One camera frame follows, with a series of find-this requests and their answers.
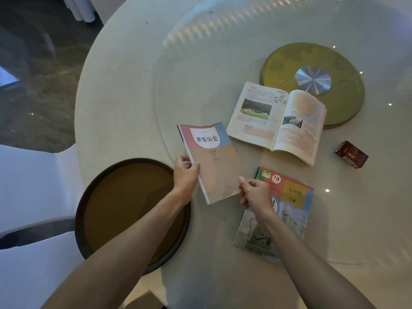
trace book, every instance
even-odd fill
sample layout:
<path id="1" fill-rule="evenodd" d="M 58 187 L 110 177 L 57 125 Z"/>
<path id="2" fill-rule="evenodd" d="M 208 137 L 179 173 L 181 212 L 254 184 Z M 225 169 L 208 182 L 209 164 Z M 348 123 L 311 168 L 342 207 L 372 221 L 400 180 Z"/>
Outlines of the book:
<path id="1" fill-rule="evenodd" d="M 303 239 L 312 204 L 313 188 L 263 166 L 258 168 L 256 179 L 269 184 L 273 210 L 300 239 Z M 250 208 L 243 214 L 234 245 L 268 261 L 281 263 L 270 237 L 264 228 L 259 226 Z"/>
<path id="2" fill-rule="evenodd" d="M 245 176 L 221 122 L 209 126 L 178 125 L 192 163 L 200 163 L 199 184 L 208 205 L 239 193 Z"/>
<path id="3" fill-rule="evenodd" d="M 271 151 L 287 151 L 313 166 L 325 117 L 325 105 L 303 90 L 289 94 L 246 82 L 227 133 Z"/>

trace hand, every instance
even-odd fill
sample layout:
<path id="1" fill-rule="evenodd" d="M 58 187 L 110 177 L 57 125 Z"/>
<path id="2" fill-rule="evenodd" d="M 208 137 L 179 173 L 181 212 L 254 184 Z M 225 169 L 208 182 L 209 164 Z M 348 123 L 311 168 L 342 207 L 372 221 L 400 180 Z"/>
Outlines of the hand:
<path id="1" fill-rule="evenodd" d="M 255 213 L 256 221 L 261 224 L 272 215 L 276 215 L 273 210 L 272 195 L 269 184 L 263 181 L 239 177 L 240 195 L 243 198 L 240 204 L 244 208 L 251 208 Z"/>
<path id="2" fill-rule="evenodd" d="M 198 175 L 198 162 L 192 165 L 189 156 L 176 157 L 175 171 L 173 173 L 173 191 L 178 194 L 183 206 L 190 202 L 192 198 L 192 192 L 198 182 Z"/>

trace pink book cover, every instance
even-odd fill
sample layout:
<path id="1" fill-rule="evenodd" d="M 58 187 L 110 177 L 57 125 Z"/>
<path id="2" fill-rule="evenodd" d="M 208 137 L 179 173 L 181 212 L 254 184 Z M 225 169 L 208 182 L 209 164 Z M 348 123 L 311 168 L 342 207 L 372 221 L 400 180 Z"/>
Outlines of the pink book cover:
<path id="1" fill-rule="evenodd" d="M 192 163 L 200 163 L 199 184 L 208 205 L 239 193 L 245 176 L 221 122 L 209 126 L 178 125 Z"/>

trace green circular logo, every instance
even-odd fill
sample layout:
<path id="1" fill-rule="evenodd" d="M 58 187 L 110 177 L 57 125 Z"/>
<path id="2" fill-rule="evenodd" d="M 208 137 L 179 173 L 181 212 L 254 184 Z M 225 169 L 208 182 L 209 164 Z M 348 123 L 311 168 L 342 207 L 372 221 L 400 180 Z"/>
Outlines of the green circular logo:
<path id="1" fill-rule="evenodd" d="M 270 179 L 270 176 L 271 176 L 270 171 L 265 170 L 265 171 L 262 172 L 262 177 L 263 178 Z"/>

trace brown tray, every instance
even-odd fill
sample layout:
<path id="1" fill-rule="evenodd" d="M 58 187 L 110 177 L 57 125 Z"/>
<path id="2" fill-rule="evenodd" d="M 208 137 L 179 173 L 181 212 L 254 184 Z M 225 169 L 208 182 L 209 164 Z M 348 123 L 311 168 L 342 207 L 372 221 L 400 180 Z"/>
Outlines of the brown tray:
<path id="1" fill-rule="evenodd" d="M 173 188 L 173 169 L 160 161 L 132 158 L 102 171 L 86 188 L 75 218 L 75 236 L 85 259 L 153 208 Z M 188 232 L 190 203 L 183 207 L 145 272 L 166 263 Z"/>

